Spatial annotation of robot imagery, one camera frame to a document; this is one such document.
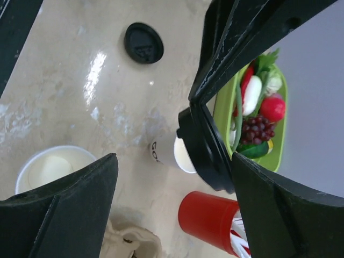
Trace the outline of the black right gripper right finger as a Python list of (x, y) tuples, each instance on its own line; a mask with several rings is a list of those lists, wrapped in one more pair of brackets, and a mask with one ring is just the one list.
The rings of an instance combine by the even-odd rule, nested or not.
[(309, 188), (245, 156), (232, 179), (252, 257), (343, 257), (343, 198)]

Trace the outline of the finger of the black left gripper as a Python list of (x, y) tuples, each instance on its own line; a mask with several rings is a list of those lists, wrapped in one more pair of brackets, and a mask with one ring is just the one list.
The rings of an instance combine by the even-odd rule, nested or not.
[(1, 93), (4, 92), (42, 0), (1, 0)]
[(332, 4), (325, 0), (211, 1), (190, 106), (205, 105), (239, 69)]

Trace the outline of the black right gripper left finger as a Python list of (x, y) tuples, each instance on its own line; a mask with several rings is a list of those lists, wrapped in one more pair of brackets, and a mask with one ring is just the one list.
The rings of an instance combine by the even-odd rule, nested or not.
[(99, 257), (117, 178), (110, 153), (1, 201), (1, 257)]

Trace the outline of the white paper coffee cup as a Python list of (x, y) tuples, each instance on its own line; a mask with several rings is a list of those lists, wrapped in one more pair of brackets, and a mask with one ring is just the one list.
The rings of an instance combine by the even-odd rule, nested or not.
[(176, 132), (156, 137), (151, 142), (149, 151), (156, 162), (181, 169), (188, 174), (196, 173), (184, 141), (177, 136)]

